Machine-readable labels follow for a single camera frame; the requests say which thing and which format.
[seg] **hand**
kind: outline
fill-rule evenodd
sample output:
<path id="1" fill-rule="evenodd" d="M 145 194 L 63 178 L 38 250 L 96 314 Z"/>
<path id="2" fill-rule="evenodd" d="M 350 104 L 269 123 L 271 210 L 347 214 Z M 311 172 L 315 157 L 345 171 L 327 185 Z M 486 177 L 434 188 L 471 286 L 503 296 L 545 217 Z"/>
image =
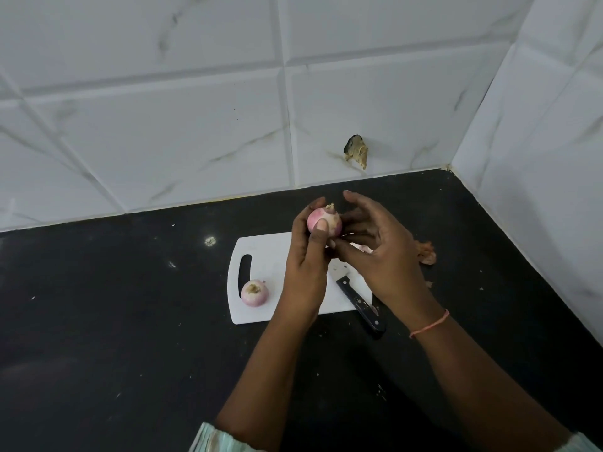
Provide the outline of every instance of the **hand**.
<path id="1" fill-rule="evenodd" d="M 325 205 L 325 198 L 318 198 L 306 206 L 293 221 L 283 293 L 274 312 L 278 319 L 305 327 L 316 319 L 323 302 L 330 261 L 325 253 L 327 221 L 320 219 L 308 237 L 306 220 L 312 211 Z"/>
<path id="2" fill-rule="evenodd" d="M 407 325 L 416 324 L 417 314 L 435 300 L 425 285 L 411 233 L 376 201 L 348 190 L 343 196 L 358 207 L 341 216 L 343 236 L 334 239 L 338 257 L 358 270 L 396 316 Z M 366 245 L 373 252 L 366 254 L 350 242 Z"/>

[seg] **orange thread bracelet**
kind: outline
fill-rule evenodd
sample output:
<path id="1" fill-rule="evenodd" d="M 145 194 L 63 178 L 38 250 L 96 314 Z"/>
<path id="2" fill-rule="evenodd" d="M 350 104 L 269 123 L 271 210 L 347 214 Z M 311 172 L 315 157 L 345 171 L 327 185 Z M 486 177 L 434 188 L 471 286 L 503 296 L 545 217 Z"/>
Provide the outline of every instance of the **orange thread bracelet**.
<path id="1" fill-rule="evenodd" d="M 448 309 L 446 310 L 446 312 L 444 312 L 444 315 L 442 316 L 441 319 L 436 320 L 433 324 L 428 325 L 428 326 L 424 326 L 423 328 L 421 328 L 420 330 L 417 331 L 413 331 L 409 338 L 412 339 L 413 336 L 415 336 L 416 334 L 419 333 L 423 333 L 424 331 L 429 330 L 430 328 L 433 328 L 436 325 L 440 325 L 442 322 L 444 322 L 444 320 L 446 320 L 446 318 L 450 315 L 450 311 L 448 311 Z"/>

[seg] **cutting board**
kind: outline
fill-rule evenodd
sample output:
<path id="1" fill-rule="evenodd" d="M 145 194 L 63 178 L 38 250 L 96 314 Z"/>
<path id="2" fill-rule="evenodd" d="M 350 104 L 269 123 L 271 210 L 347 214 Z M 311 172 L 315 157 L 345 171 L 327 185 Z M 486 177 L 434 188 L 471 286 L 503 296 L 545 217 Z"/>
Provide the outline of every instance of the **cutting board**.
<path id="1" fill-rule="evenodd" d="M 261 234 L 239 238 L 230 257 L 228 270 L 227 290 L 230 319 L 234 324 L 247 324 L 250 322 L 264 322 L 270 320 L 279 297 L 283 291 L 285 279 L 285 262 L 289 253 L 291 232 Z M 239 292 L 239 266 L 241 258 L 245 255 L 252 257 L 250 279 L 259 279 L 266 282 L 270 296 L 266 303 L 259 307 L 247 306 L 241 301 Z M 350 285 L 362 296 L 367 303 L 373 303 L 373 294 L 368 288 L 364 278 L 350 266 Z M 319 314 L 331 312 L 352 311 L 354 306 L 337 287 L 335 281 L 327 274 L 327 291 L 324 301 L 318 311 Z"/>

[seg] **person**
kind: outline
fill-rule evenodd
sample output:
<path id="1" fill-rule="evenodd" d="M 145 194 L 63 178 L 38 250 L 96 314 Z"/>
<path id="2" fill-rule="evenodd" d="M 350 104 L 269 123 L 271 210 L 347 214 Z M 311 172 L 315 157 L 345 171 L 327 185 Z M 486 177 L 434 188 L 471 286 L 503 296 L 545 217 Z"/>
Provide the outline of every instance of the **person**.
<path id="1" fill-rule="evenodd" d="M 340 238 L 328 239 L 319 220 L 308 236 L 306 219 L 321 197 L 294 220 L 282 295 L 272 319 L 215 420 L 204 423 L 191 451 L 279 449 L 297 355 L 318 315 L 327 286 L 327 246 L 358 270 L 373 294 L 411 331 L 471 445 L 487 451 L 598 451 L 572 434 L 528 395 L 448 315 L 426 287 L 411 233 L 381 204 L 344 191 L 356 208 L 342 215 Z M 350 243 L 373 249 L 362 252 Z"/>

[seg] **forearm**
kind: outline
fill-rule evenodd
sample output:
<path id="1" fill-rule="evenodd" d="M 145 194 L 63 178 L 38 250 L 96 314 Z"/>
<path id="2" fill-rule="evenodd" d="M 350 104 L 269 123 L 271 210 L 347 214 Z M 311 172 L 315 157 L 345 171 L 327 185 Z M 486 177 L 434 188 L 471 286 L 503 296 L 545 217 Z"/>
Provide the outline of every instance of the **forearm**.
<path id="1" fill-rule="evenodd" d="M 297 355 L 307 330 L 277 312 L 215 422 L 216 428 L 235 439 L 268 452 L 279 448 Z"/>
<path id="2" fill-rule="evenodd" d="M 422 292 L 411 313 L 400 319 L 419 330 L 444 314 L 431 294 Z M 481 449 L 554 451 L 570 432 L 528 395 L 453 318 L 416 339 L 471 440 Z"/>

